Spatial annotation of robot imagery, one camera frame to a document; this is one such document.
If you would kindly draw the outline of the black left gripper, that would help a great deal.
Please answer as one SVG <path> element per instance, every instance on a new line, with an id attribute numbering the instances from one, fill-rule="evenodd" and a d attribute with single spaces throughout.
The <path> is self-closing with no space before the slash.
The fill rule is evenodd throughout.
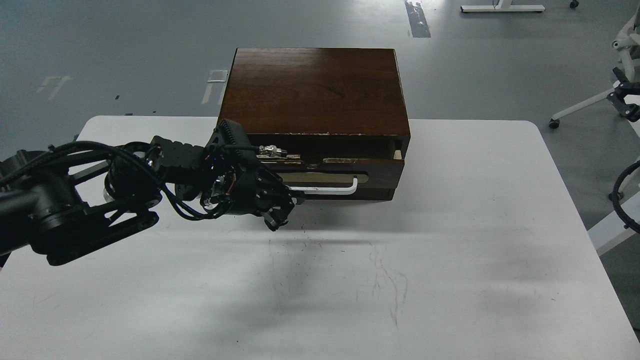
<path id="1" fill-rule="evenodd" d="M 254 215 L 277 231 L 296 207 L 295 191 L 258 159 L 262 148 L 237 121 L 220 121 L 204 146 L 161 136 L 150 145 L 150 166 L 160 182 L 174 185 L 167 198 L 186 219 Z"/>

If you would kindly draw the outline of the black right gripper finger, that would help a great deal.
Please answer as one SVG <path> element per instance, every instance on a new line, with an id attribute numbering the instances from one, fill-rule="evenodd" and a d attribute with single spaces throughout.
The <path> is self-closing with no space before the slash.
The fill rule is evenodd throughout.
<path id="1" fill-rule="evenodd" d="M 640 95 L 640 82 L 630 81 L 624 71 L 619 67 L 612 69 L 613 74 L 618 80 L 618 85 L 606 96 L 606 99 L 617 110 L 621 117 L 627 121 L 635 123 L 640 118 L 640 107 L 638 104 L 626 103 L 626 96 Z"/>

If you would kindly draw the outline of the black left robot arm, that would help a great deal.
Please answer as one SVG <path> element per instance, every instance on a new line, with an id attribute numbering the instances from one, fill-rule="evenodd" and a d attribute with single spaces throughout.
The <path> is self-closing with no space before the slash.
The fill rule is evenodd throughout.
<path id="1" fill-rule="evenodd" d="M 83 140 L 19 150 L 1 162 L 1 264 L 26 246 L 52 266 L 68 264 L 155 226 L 153 207 L 162 199 L 188 221 L 254 215 L 276 231 L 306 195 L 259 155 L 287 153 L 252 145 L 231 120 L 204 146 L 154 136 L 119 146 Z"/>

